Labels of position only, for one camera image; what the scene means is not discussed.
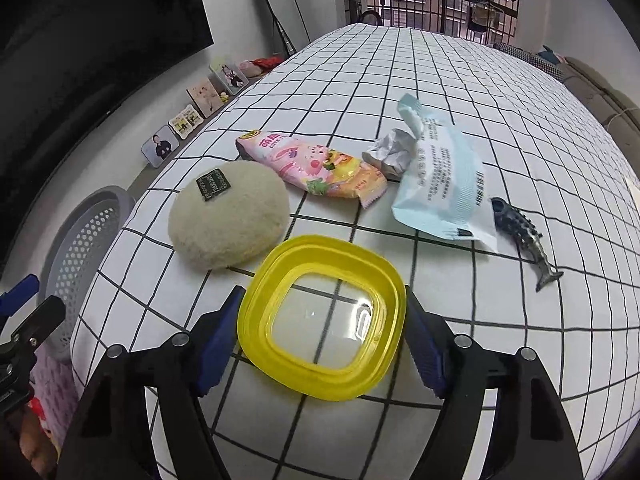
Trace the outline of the person's left hand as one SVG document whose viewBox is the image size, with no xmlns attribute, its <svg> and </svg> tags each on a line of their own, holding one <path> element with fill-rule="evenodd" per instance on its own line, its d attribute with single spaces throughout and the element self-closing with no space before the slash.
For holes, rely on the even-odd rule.
<svg viewBox="0 0 640 480">
<path fill-rule="evenodd" d="M 58 451 L 43 431 L 39 418 L 28 406 L 24 408 L 20 448 L 41 478 L 47 478 L 58 462 Z"/>
</svg>

